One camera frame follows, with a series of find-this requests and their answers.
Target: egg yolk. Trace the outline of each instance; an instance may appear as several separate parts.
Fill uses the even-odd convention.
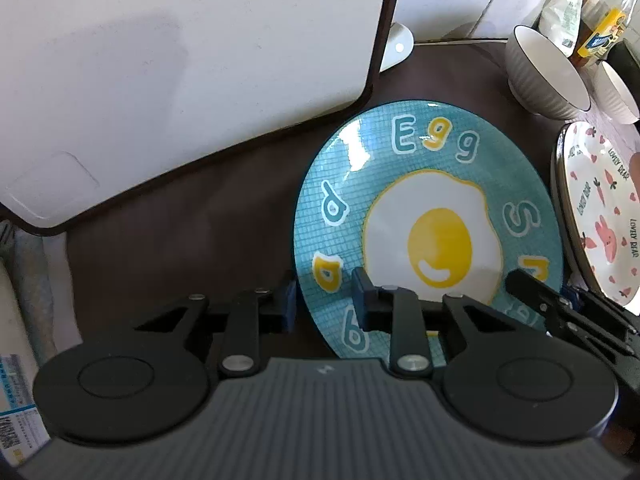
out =
[[[409,261],[427,285],[446,288],[460,282],[471,267],[471,236],[451,209],[431,209],[417,219],[407,240]]]

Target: white bowl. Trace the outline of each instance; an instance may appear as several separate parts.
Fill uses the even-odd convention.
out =
[[[625,82],[606,61],[593,76],[593,93],[600,110],[620,124],[632,124],[640,118],[638,105]]]
[[[509,88],[529,112],[573,119],[591,108],[574,66],[551,41],[525,25],[513,29],[505,50]]]

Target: blue plate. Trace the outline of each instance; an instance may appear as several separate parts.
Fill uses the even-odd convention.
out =
[[[368,110],[329,139],[300,191],[294,255],[306,304],[343,358],[389,351],[388,334],[358,327],[354,267],[424,300],[464,293],[539,330],[543,319],[507,294],[504,277],[521,267],[555,290],[562,280],[558,223],[536,170],[484,119],[428,101]]]

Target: plastic bottle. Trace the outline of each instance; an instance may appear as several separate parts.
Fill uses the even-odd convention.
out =
[[[576,67],[603,59],[631,21],[637,0],[587,0],[582,7],[576,49],[569,60]]]

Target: bowl rim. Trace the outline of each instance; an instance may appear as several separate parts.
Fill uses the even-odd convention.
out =
[[[531,65],[531,67],[533,68],[533,70],[535,70],[538,75],[544,79],[548,85],[551,87],[552,91],[555,92],[555,94],[562,99],[562,101],[564,101],[565,103],[567,103],[569,106],[572,106],[573,108],[575,108],[576,110],[580,110],[581,112],[588,112],[589,110],[591,110],[591,107],[593,106],[593,102],[591,100],[591,95],[589,94],[589,91],[587,90],[587,85],[585,85],[584,81],[582,80],[582,78],[580,77],[580,74],[578,73],[578,71],[575,69],[575,66],[573,66],[571,64],[571,62],[567,59],[567,57],[562,53],[562,50],[560,50],[558,47],[556,47],[553,43],[553,41],[549,40],[549,38],[545,38],[545,40],[547,40],[549,43],[551,43],[554,47],[554,49],[556,49],[561,56],[566,60],[566,62],[571,66],[571,68],[574,70],[574,72],[576,73],[576,75],[578,76],[578,78],[580,79],[580,82],[582,83],[582,86],[584,87],[584,91],[587,94],[587,98],[589,99],[589,106],[587,107],[587,109],[584,108],[580,108],[577,107],[576,105],[574,105],[571,101],[569,101],[566,97],[564,97],[558,90],[556,90],[556,88],[548,81],[548,79],[546,77],[544,77],[542,75],[542,72],[540,72],[540,70],[538,70],[538,67],[536,67],[533,62],[529,59],[529,56],[527,56],[527,53],[525,52],[524,48],[522,47],[522,45],[520,44],[520,42],[518,41],[518,37],[516,35],[516,30],[519,27],[524,27],[524,28],[528,28],[529,30],[533,30],[533,32],[535,32],[536,34],[538,34],[541,38],[545,38],[542,34],[540,34],[537,30],[535,30],[532,27],[527,27],[527,25],[516,25],[515,27],[513,27],[513,32],[511,33],[511,37],[515,40],[516,44],[518,45],[518,47],[520,48],[520,50],[522,51],[522,53],[524,54],[524,57],[527,59],[527,62]]]
[[[626,83],[624,81],[622,81],[622,78],[620,77],[620,74],[616,71],[616,69],[614,69],[611,66],[611,63],[607,63],[606,61],[602,61],[600,63],[600,66],[598,67],[599,71],[604,72],[604,75],[607,77],[607,80],[611,83],[611,85],[613,86],[614,91],[616,92],[616,94],[618,95],[618,97],[620,98],[620,102],[622,102],[622,104],[624,105],[624,107],[626,108],[626,110],[628,110],[628,112],[633,115],[633,117],[636,118],[636,121],[638,119],[640,119],[640,108],[638,107],[638,103],[636,103],[636,99],[633,97],[633,94],[631,93],[631,90],[629,90],[629,87],[626,85]],[[620,93],[620,90],[618,90],[618,87],[616,86],[616,83],[613,81],[613,79],[611,78],[611,72],[613,72],[616,77],[620,80],[620,82],[622,83],[622,86],[626,89],[627,94],[629,95],[629,97],[631,97],[631,100],[634,102],[634,104],[636,105],[636,111],[633,111],[631,109],[631,107],[626,103],[626,100],[622,97],[622,94]]]

